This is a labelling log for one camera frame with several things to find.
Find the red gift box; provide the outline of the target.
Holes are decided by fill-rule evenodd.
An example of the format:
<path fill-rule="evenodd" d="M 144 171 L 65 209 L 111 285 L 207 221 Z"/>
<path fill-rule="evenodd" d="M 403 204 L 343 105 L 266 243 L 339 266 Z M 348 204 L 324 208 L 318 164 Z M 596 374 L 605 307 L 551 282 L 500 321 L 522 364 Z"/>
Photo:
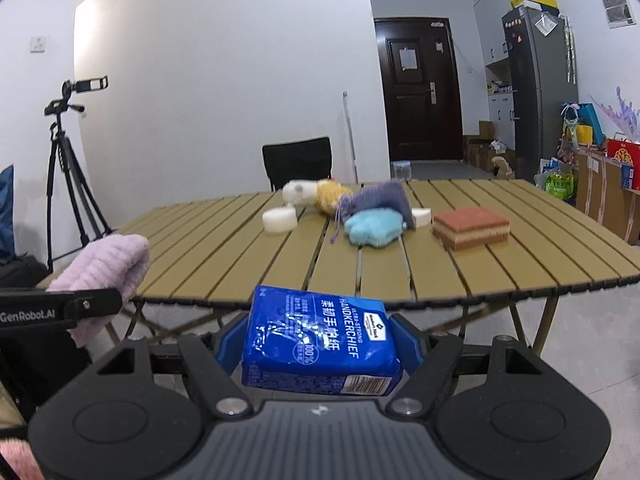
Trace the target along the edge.
<path fill-rule="evenodd" d="M 640 144 L 610 139 L 606 144 L 606 156 L 620 163 L 620 186 L 627 190 L 639 191 Z"/>

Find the grey tall refrigerator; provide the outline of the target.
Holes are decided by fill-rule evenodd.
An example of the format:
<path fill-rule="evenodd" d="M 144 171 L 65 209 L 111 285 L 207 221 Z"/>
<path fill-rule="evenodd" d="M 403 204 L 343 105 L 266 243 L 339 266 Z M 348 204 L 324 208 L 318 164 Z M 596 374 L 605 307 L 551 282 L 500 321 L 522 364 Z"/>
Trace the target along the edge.
<path fill-rule="evenodd" d="M 526 6 L 502 18 L 513 88 L 516 175 L 532 182 L 558 152 L 561 112 L 578 101 L 577 77 L 559 15 Z"/>

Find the yellow white plush toy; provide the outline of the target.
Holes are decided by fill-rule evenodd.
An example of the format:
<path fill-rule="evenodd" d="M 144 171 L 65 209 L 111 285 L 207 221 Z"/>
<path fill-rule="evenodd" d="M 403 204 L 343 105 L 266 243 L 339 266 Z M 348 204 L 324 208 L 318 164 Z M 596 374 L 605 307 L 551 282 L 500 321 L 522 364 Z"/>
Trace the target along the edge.
<path fill-rule="evenodd" d="M 334 216 L 341 199 L 351 195 L 352 190 L 331 179 L 291 180 L 282 188 L 282 197 L 288 205 L 314 207 L 328 216 Z"/>

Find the red layered sponge block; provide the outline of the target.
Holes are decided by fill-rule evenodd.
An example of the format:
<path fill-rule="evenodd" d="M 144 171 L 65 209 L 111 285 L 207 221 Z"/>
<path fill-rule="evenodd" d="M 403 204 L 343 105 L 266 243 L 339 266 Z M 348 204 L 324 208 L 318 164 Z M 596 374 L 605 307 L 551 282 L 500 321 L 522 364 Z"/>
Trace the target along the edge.
<path fill-rule="evenodd" d="M 507 218 L 481 206 L 445 211 L 433 218 L 434 235 L 452 250 L 503 242 L 510 232 Z"/>

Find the white foam cylinder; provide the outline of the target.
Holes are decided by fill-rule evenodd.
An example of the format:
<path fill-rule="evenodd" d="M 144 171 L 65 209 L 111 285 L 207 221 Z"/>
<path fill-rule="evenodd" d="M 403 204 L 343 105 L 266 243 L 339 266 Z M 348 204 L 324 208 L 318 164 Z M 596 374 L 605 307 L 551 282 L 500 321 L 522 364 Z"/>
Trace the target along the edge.
<path fill-rule="evenodd" d="M 297 211 L 293 206 L 268 209 L 262 214 L 262 226 L 268 234 L 291 232 L 297 226 Z"/>

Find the tan folding slat table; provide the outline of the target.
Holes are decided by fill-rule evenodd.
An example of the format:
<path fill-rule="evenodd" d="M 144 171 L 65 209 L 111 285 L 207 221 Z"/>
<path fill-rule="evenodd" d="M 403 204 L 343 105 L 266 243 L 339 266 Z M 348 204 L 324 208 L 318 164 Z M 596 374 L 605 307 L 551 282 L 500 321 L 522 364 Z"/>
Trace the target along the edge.
<path fill-rule="evenodd" d="M 540 298 L 533 346 L 541 350 L 562 296 L 638 282 L 636 248 L 526 181 L 411 181 L 405 190 L 435 212 L 484 206 L 510 221 L 510 236 L 452 250 L 424 226 L 385 248 L 358 248 L 312 211 L 292 232 L 267 233 L 262 215 L 280 205 L 276 193 L 158 207 L 126 225 L 150 241 L 152 264 L 122 314 L 162 341 L 248 308 L 255 287 L 267 284 L 374 298 L 388 310 L 460 309 L 439 325 L 446 332 Z"/>

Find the green snack bag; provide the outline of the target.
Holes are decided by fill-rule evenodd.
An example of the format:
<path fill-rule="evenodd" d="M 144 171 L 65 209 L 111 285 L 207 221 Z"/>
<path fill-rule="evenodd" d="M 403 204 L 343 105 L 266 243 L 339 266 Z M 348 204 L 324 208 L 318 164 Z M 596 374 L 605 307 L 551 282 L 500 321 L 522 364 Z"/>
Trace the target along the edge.
<path fill-rule="evenodd" d="M 544 181 L 544 190 L 558 200 L 571 200 L 575 196 L 574 174 L 550 172 Z"/>

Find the pink fuzzy cloth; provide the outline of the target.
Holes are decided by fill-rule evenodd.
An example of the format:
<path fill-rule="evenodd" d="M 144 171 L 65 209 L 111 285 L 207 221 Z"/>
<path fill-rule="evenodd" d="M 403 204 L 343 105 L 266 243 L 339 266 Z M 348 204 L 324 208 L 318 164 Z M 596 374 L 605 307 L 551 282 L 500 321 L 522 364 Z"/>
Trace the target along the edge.
<path fill-rule="evenodd" d="M 114 288 L 128 304 L 151 264 L 149 241 L 140 234 L 112 234 L 88 244 L 47 287 L 47 292 Z"/>

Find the black folding chair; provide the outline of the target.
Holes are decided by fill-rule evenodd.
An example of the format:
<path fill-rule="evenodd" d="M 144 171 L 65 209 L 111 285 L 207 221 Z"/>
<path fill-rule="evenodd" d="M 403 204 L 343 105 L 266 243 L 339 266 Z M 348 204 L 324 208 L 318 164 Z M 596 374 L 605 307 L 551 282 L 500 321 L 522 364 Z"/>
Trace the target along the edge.
<path fill-rule="evenodd" d="M 290 143 L 266 144 L 262 161 L 273 191 L 291 180 L 324 180 L 331 177 L 332 148 L 328 136 Z"/>

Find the dark brown entrance door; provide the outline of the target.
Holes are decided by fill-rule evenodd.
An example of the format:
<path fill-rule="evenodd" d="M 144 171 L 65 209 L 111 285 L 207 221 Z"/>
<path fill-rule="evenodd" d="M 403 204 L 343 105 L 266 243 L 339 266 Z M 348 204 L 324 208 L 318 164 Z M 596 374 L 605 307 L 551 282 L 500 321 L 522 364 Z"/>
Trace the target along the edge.
<path fill-rule="evenodd" d="M 446 18 L 377 18 L 388 152 L 392 162 L 460 160 L 460 84 Z"/>

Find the white foam wedge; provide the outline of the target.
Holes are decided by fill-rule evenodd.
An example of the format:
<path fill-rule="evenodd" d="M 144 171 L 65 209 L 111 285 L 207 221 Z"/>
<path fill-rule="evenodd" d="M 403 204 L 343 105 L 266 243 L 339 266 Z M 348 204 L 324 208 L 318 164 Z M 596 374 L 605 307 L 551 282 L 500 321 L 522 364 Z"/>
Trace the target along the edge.
<path fill-rule="evenodd" d="M 432 212 L 430 208 L 412 208 L 411 213 L 416 229 L 429 226 L 432 223 Z"/>

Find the purple knit pouch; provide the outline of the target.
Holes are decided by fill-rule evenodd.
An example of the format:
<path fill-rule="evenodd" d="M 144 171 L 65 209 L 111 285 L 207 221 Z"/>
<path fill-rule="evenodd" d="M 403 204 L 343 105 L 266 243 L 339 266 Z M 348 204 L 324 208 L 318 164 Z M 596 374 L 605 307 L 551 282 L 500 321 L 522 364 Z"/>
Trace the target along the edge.
<path fill-rule="evenodd" d="M 376 208 L 390 208 L 398 211 L 405 221 L 404 231 L 416 229 L 409 200 L 401 182 L 390 180 L 360 188 L 351 196 L 344 196 L 341 199 L 335 213 L 335 231 L 331 240 L 335 240 L 341 228 L 345 231 L 345 222 L 354 214 Z"/>

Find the black suitcase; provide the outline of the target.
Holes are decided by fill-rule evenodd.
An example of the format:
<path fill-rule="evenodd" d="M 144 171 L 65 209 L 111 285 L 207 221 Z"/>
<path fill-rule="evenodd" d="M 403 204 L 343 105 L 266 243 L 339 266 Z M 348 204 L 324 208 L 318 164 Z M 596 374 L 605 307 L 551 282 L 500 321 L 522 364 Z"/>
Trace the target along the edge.
<path fill-rule="evenodd" d="M 1 310 L 12 292 L 27 292 L 47 273 L 32 256 L 1 267 Z M 92 363 L 64 328 L 10 328 L 1 331 L 1 385 L 26 422 Z"/>

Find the blue handkerchief tissue pack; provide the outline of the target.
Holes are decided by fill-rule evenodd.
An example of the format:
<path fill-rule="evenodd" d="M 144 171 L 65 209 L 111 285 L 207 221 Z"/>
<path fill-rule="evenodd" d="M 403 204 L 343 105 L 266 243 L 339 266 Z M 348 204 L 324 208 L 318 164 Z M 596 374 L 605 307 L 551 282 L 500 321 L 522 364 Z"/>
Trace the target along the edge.
<path fill-rule="evenodd" d="M 386 396 L 402 368 L 380 300 L 258 286 L 242 353 L 247 387 Z"/>

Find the pet water feeder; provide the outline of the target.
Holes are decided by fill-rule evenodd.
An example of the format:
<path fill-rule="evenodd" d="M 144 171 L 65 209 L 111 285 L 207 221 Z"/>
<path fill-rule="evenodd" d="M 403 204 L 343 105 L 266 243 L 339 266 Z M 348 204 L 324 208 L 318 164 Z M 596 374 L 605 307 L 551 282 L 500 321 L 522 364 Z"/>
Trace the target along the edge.
<path fill-rule="evenodd" d="M 412 167 L 410 160 L 398 160 L 397 162 L 392 162 L 392 176 L 397 180 L 411 180 Z"/>

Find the light blue fuzzy cloth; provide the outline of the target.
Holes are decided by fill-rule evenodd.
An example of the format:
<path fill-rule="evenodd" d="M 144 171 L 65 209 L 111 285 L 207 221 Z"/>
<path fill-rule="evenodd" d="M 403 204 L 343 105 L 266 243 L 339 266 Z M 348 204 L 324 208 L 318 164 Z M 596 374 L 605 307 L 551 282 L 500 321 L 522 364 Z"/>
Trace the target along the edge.
<path fill-rule="evenodd" d="M 366 209 L 345 222 L 345 233 L 353 245 L 383 248 L 401 236 L 404 226 L 404 218 L 396 210 Z"/>

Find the large cardboard box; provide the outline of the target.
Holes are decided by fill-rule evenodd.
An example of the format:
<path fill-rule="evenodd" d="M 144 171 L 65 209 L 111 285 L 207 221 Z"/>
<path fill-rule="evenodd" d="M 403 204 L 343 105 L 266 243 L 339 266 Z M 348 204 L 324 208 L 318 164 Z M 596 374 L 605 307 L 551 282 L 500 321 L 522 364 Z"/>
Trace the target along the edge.
<path fill-rule="evenodd" d="M 629 245 L 639 241 L 639 193 L 622 187 L 623 165 L 591 152 L 578 152 L 576 207 Z"/>

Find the blue cushion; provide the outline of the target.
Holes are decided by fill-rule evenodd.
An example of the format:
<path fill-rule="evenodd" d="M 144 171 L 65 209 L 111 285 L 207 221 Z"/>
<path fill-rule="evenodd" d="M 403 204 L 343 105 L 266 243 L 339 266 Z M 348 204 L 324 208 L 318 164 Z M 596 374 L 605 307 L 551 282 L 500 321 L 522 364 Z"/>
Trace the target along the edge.
<path fill-rule="evenodd" d="M 14 166 L 0 174 L 0 260 L 7 264 L 15 256 L 14 242 Z"/>

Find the white wall cabinet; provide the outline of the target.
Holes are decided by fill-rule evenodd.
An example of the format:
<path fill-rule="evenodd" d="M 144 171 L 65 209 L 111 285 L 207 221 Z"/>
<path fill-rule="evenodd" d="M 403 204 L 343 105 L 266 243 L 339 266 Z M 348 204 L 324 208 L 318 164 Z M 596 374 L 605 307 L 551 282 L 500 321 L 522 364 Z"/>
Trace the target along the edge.
<path fill-rule="evenodd" d="M 489 120 L 496 139 L 509 150 L 515 150 L 514 90 L 502 18 L 512 9 L 511 0 L 477 0 L 474 4 L 485 65 Z"/>

